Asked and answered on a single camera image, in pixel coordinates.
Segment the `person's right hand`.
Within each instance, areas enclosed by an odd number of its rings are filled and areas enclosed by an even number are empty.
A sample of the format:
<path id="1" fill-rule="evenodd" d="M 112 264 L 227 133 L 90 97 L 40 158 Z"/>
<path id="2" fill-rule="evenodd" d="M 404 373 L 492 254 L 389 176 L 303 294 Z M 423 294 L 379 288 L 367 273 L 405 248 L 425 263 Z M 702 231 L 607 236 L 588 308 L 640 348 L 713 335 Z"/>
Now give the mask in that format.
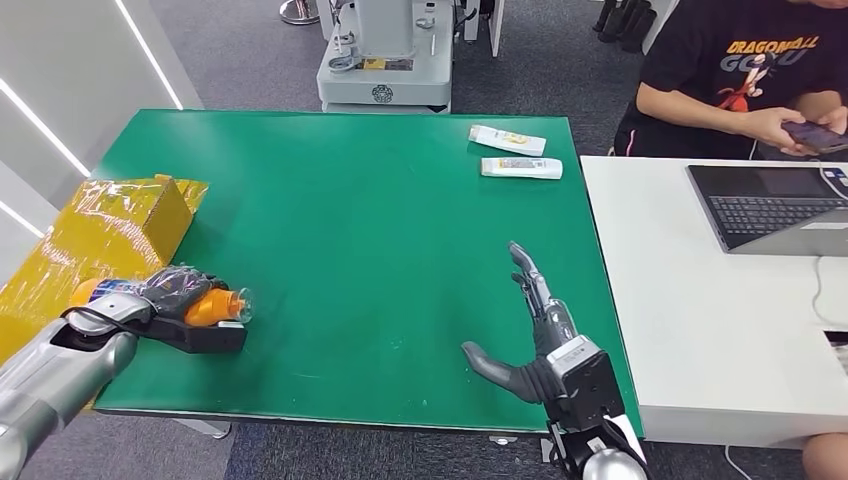
<path id="1" fill-rule="evenodd" d="M 790 156 L 810 156 L 814 151 L 798 143 L 784 128 L 785 123 L 803 124 L 805 117 L 788 108 L 768 108 L 744 114 L 741 130 L 748 137 L 766 143 Z"/>

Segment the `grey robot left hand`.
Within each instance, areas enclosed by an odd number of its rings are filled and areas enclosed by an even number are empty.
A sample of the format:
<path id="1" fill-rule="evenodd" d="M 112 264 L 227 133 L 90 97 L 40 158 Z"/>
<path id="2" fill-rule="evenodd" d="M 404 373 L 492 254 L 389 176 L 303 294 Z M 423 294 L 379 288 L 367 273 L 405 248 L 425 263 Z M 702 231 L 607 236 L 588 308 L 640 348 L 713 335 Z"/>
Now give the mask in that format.
<path id="1" fill-rule="evenodd" d="M 213 289 L 228 290 L 215 275 L 186 265 L 170 265 L 143 281 L 136 289 L 159 317 L 183 320 L 188 309 Z"/>

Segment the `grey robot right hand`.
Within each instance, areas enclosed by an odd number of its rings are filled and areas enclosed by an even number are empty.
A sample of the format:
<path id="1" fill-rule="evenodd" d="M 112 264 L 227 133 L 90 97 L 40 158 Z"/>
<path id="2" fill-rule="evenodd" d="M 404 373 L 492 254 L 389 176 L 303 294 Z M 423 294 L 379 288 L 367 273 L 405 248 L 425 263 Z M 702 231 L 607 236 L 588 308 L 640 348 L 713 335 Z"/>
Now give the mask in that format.
<path id="1" fill-rule="evenodd" d="M 534 359 L 522 366 L 511 366 L 489 357 L 474 342 L 461 345 L 470 368 L 489 382 L 533 404 L 552 402 L 565 394 L 561 373 L 548 355 L 577 336 L 566 304 L 552 296 L 545 277 L 529 253 L 518 243 L 508 245 L 513 263 L 520 270 L 512 274 L 519 285 L 532 320 Z"/>

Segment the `person's left hand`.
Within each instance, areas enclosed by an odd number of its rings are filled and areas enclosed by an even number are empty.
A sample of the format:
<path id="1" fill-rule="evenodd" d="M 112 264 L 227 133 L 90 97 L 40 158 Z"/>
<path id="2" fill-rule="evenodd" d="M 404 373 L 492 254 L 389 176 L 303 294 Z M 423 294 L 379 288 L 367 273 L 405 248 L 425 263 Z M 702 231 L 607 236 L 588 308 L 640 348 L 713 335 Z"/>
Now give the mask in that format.
<path id="1" fill-rule="evenodd" d="M 840 106 L 817 120 L 817 124 L 839 135 L 847 131 L 847 107 Z"/>

